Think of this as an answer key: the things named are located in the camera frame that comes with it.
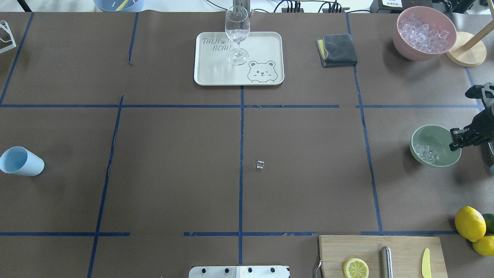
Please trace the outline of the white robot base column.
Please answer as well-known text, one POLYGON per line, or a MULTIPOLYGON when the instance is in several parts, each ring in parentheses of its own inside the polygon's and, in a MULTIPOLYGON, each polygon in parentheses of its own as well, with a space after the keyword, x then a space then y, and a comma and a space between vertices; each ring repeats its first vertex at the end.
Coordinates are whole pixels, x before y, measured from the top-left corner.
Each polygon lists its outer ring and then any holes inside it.
POLYGON ((290 278, 288 266, 196 266, 192 267, 189 278, 290 278))

